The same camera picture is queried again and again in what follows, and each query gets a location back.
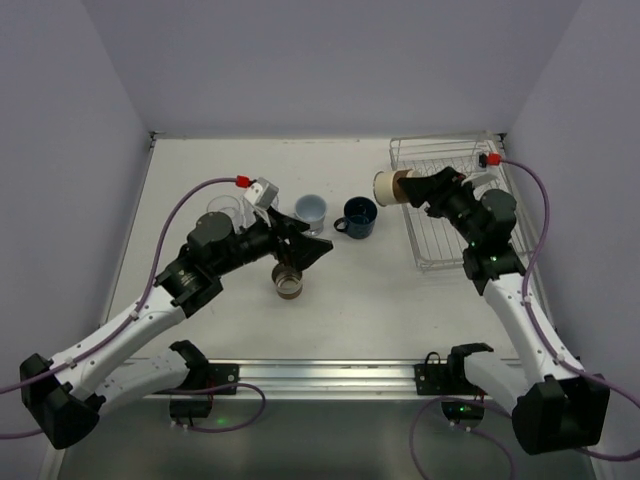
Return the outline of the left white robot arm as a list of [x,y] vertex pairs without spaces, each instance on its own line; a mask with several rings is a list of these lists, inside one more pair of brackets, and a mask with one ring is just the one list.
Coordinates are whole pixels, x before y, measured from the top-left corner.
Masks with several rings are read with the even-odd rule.
[[266,256],[297,272],[311,267],[333,244],[307,235],[308,228],[274,208],[241,232],[227,215],[205,214],[177,258],[127,310],[51,358],[33,354],[24,360],[22,403],[51,445],[62,450],[78,443],[101,415],[146,395],[209,387],[209,363],[189,341],[176,341],[147,361],[128,361],[219,295],[224,275]]

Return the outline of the brown banded cup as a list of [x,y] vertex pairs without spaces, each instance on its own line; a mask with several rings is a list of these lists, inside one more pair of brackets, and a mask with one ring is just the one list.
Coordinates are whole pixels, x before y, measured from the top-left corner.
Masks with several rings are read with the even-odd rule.
[[420,172],[414,169],[377,172],[373,179],[376,203],[381,207],[408,203],[408,197],[399,186],[399,180],[419,176]]
[[295,299],[303,291],[303,274],[290,266],[276,265],[271,278],[277,295],[282,299]]

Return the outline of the white ceramic footed cup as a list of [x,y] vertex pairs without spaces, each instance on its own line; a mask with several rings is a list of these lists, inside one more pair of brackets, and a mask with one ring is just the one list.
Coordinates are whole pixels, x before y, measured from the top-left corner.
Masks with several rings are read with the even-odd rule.
[[304,195],[294,205],[295,217],[309,225],[306,234],[310,236],[318,236],[323,232],[326,213],[327,203],[319,195]]

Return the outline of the dark blue mug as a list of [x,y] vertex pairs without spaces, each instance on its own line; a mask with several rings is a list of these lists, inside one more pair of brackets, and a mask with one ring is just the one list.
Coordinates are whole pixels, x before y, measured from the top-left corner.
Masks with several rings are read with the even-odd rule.
[[343,207],[343,216],[337,219],[333,227],[352,239],[365,239],[374,229],[378,215],[376,204],[367,197],[353,197]]

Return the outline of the clear faceted glass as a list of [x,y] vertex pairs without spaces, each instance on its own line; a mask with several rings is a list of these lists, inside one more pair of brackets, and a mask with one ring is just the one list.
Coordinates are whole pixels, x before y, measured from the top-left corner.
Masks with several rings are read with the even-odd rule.
[[248,229],[256,221],[256,215],[253,206],[245,199],[241,200],[242,212],[243,212],[243,227]]

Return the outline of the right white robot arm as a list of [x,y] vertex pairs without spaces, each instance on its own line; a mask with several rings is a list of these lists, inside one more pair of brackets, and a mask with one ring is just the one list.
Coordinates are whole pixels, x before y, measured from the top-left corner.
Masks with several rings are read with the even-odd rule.
[[480,351],[465,355],[457,372],[509,413],[526,453],[597,444],[610,390],[582,376],[582,364],[568,352],[529,288],[511,244],[516,199],[500,189],[476,196],[473,183],[451,167],[430,176],[404,173],[396,184],[402,202],[448,220],[467,241],[465,274],[501,321],[522,368],[516,374]]

